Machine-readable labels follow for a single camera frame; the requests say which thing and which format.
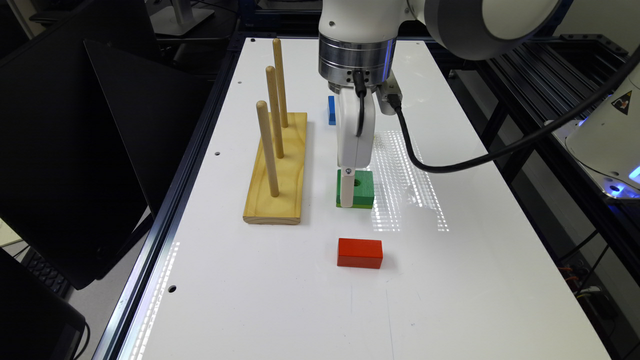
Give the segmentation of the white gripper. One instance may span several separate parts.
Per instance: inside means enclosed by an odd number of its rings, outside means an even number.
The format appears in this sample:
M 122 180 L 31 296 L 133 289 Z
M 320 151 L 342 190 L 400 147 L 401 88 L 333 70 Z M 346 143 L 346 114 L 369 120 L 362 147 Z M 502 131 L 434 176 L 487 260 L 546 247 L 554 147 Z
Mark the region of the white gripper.
M 370 90 L 364 97 L 362 131 L 359 129 L 361 101 L 354 88 L 342 88 L 336 99 L 337 163 L 341 168 L 340 204 L 353 206 L 355 169 L 366 168 L 371 161 L 376 109 Z

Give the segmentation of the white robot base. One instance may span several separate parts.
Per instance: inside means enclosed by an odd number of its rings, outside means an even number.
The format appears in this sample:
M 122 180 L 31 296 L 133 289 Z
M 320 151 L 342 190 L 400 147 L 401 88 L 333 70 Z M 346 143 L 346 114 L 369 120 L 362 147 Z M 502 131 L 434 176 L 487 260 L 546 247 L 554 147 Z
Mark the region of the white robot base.
M 586 118 L 554 132 L 587 178 L 611 201 L 639 201 L 639 70 Z

